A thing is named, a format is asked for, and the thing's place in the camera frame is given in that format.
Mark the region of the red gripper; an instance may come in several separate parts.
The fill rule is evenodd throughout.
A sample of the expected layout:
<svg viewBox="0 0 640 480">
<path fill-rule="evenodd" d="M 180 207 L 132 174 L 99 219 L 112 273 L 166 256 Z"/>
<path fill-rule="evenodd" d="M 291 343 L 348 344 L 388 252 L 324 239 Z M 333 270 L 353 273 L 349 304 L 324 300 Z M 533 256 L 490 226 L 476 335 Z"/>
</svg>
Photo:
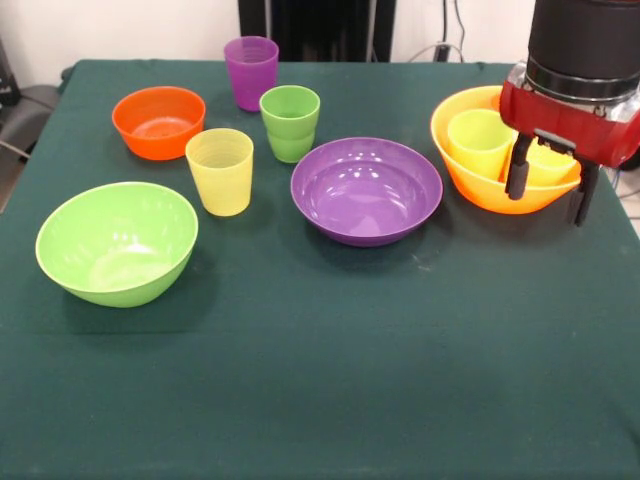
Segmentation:
<svg viewBox="0 0 640 480">
<path fill-rule="evenodd" d="M 600 165 L 617 167 L 639 150 L 639 95 L 612 105 L 561 102 L 509 81 L 500 95 L 504 123 L 517 130 L 505 192 L 520 200 L 526 190 L 532 136 L 573 152 L 581 167 L 580 183 L 569 204 L 569 220 L 581 226 L 598 182 Z"/>
</svg>

